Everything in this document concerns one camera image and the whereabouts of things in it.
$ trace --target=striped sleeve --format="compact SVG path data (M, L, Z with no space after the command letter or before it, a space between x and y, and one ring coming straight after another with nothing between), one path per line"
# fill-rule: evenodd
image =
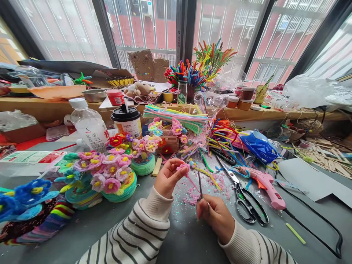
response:
M172 202L153 188L148 198L137 201L129 216L104 234L77 264L155 263L170 228Z
M297 264L282 246L258 231L247 230L235 220L235 231L225 250L231 263Z

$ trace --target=ball of twine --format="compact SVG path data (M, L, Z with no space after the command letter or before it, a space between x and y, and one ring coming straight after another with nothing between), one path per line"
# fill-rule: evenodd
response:
M305 118L301 119L300 121L297 122L296 127L302 128L302 129L309 129L312 132L309 132L307 135L308 136L318 136L320 132L322 132L323 124L315 120L314 118Z

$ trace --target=gray table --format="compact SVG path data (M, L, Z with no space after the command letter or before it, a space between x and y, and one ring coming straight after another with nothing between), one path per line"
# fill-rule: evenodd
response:
M55 150L70 145L68 142L40 143L31 150ZM68 150L79 151L72 147ZM214 169L215 160L209 159L210 166ZM324 171L335 180L352 188L352 182L340 175ZM230 181L224 178L227 188ZM104 200L99 205L84 211L75 213L72 221L51 240L39 247L0 245L0 263L13 264L65 264L74 263L88 248L94 244L115 223L127 216L135 202L147 197L153 184L154 177L138 177L140 187L127 201L115 204ZM281 244L289 251L298 263L350 263L352 259L352 211L334 198L327 198L320 203L314 203L305 195L293 191L320 214L330 220L343 234L342 260L336 258L317 239L305 231L286 213L278 213L271 209L263 200L259 200L270 218L270 225L261 227L246 224L238 215L234 203L234 193L230 190L231 199L227 200L225 194L214 193L212 187L204 180L203 192L221 196L227 204L232 215L246 228L256 229L267 237ZM217 239L212 229L202 220L196 219L195 207L183 203L186 191L191 187L187 179L181 180L175 188L175 202L170 213L171 228L166 237L158 257L158 263L229 263L226 255L217 244ZM257 184L253 183L250 190L257 190ZM287 208L315 234L323 239L332 248L338 239L335 231L311 212L308 208L295 200L279 187L282 198L286 201ZM303 245L293 233L286 227L286 222L307 242Z

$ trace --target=plush toy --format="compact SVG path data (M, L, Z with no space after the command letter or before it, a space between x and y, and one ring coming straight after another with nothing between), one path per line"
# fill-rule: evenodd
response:
M154 91L154 87L150 87L149 84L144 82L135 82L134 84L130 84L125 90L124 94L129 97L135 96L147 96L150 94L150 91Z

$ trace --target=hot glue gun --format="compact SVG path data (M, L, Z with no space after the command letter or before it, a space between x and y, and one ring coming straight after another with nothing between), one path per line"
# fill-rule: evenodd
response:
M235 167L239 170L240 173L246 175L246 171L249 172L251 178L255 179L258 183L259 189L266 190L267 194L271 200L271 206L277 210L283 210L286 208L285 201L281 198L280 194L272 186L274 181L273 177L270 174L261 172L259 170L249 168L249 167Z

